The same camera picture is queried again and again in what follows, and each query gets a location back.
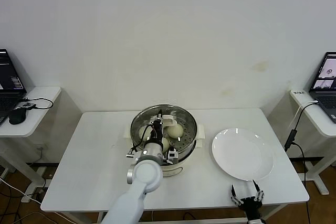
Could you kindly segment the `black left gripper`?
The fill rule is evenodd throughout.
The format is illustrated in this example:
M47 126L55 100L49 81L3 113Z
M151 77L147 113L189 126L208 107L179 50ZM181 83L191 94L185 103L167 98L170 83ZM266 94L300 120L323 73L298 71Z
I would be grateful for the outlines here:
M151 131L150 139L149 142L151 143L162 143L162 132L159 131L158 133L156 132L155 129L161 129L161 121L163 120L163 114L162 114L162 109L159 109L158 112L158 117L159 120L155 120L153 122L153 127L154 129Z

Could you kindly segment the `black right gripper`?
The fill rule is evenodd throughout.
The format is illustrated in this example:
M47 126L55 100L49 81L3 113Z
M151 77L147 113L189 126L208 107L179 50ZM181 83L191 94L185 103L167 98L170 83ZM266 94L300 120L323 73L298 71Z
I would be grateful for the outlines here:
M254 180L253 183L257 191L256 196L242 198L239 200L239 198L237 198L234 185L232 185L231 200L245 213L247 219L261 219L259 209L262 207L261 201L264 198L264 191L260 189L259 185Z

